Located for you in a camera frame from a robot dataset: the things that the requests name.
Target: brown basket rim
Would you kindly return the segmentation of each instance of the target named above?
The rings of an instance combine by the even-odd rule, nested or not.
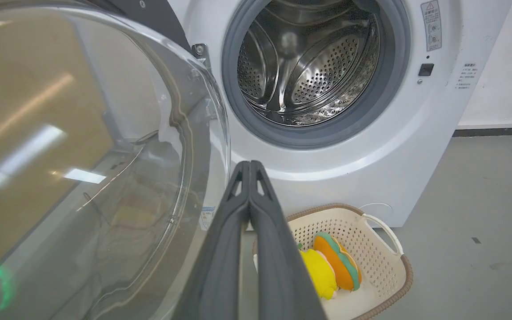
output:
[[[311,215],[313,213],[317,213],[319,211],[324,211],[328,209],[334,209],[334,208],[340,208],[340,209],[346,209],[348,211],[357,213],[357,215],[362,216],[364,212],[356,207],[353,207],[352,205],[343,204],[343,203],[332,203],[332,204],[326,204],[321,205],[319,207],[307,209],[298,213],[295,213],[291,216],[287,216],[286,219],[289,221],[298,219],[303,216]],[[254,240],[254,244],[252,245],[252,255],[255,255],[258,252],[258,239]],[[392,306],[395,302],[400,300],[403,296],[406,295],[406,293],[410,290],[412,287],[412,283],[414,282],[414,271],[412,270],[412,265],[410,264],[410,260],[406,257],[406,255],[401,255],[400,259],[402,260],[402,263],[404,264],[404,269],[406,270],[406,280],[404,281],[404,285],[400,290],[398,290],[395,294],[390,296],[387,300],[384,300],[381,304],[378,306],[372,308],[371,310],[365,312],[364,314],[361,314],[360,316],[357,316],[353,318],[352,320],[368,320],[371,319],[381,312],[385,311],[388,307]]]

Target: plush toy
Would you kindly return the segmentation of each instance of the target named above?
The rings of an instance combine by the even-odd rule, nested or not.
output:
[[[337,290],[335,271],[327,262],[327,258],[313,249],[300,251],[300,253],[319,297],[327,300],[335,298]]]
[[[361,271],[342,245],[328,233],[319,232],[313,243],[315,251],[323,253],[333,271],[337,285],[341,289],[355,291],[362,282]]]

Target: green trim on plush toy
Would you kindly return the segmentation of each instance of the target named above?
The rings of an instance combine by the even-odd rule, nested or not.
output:
[[[347,271],[351,275],[351,279],[353,279],[353,291],[356,291],[361,286],[361,283],[359,282],[359,272],[357,271],[357,269],[355,269],[355,267],[353,267],[353,265],[350,263],[349,258],[343,253],[341,253],[339,245],[337,245],[337,243],[333,241],[333,239],[331,239],[331,235],[329,235],[329,233],[319,232],[317,233],[317,236],[325,239],[325,241],[329,243],[331,249],[335,251],[337,257],[339,257],[341,262],[343,262],[343,265],[345,266],[345,268],[347,268]]]

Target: black square latch hole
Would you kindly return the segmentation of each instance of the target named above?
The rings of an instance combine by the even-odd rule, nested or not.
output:
[[[419,76],[429,76],[432,74],[433,63],[423,63],[420,66],[420,71],[418,72]]]

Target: open washing machine door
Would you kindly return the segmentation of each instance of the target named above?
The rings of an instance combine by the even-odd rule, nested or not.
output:
[[[207,67],[93,2],[0,1],[0,319],[163,317],[228,180]]]

